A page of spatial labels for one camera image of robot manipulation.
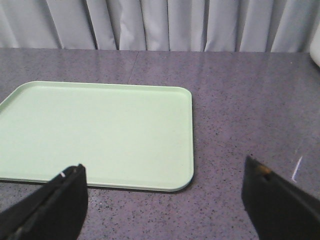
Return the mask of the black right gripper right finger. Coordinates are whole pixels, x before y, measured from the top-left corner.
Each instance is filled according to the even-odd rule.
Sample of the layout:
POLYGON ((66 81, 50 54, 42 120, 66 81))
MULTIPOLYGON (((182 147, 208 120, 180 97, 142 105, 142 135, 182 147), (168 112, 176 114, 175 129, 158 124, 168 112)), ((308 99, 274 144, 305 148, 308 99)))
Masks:
POLYGON ((261 240, 318 240, 320 201, 251 156, 244 164, 244 208, 261 240))

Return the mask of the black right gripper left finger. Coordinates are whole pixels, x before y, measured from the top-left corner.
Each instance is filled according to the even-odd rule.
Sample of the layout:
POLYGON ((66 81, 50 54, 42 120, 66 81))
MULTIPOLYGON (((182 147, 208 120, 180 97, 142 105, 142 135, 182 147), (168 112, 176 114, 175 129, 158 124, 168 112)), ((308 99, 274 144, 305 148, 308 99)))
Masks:
POLYGON ((86 169, 69 166, 0 214, 2 240, 76 240, 88 210, 86 169))

